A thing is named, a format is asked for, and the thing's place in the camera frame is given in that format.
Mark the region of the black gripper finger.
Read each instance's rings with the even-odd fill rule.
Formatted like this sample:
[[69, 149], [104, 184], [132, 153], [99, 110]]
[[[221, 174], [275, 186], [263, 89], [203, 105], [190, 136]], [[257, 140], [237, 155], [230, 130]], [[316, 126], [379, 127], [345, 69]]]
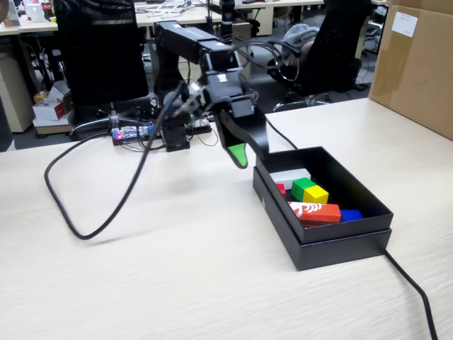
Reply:
[[246, 143], [237, 136], [234, 121], [225, 110], [221, 110], [215, 114], [215, 123], [222, 148], [238, 168], [245, 169], [248, 166]]
[[252, 114], [234, 118], [234, 136], [250, 145], [258, 157], [266, 157], [269, 154], [266, 124], [265, 115], [255, 106]]

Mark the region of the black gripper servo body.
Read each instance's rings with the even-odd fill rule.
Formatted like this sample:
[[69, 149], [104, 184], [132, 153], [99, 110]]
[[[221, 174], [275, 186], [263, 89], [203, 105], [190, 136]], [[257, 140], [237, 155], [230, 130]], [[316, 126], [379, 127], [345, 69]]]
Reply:
[[254, 114], [255, 105], [250, 96], [240, 96], [231, 99], [229, 114], [233, 118], [242, 118]]

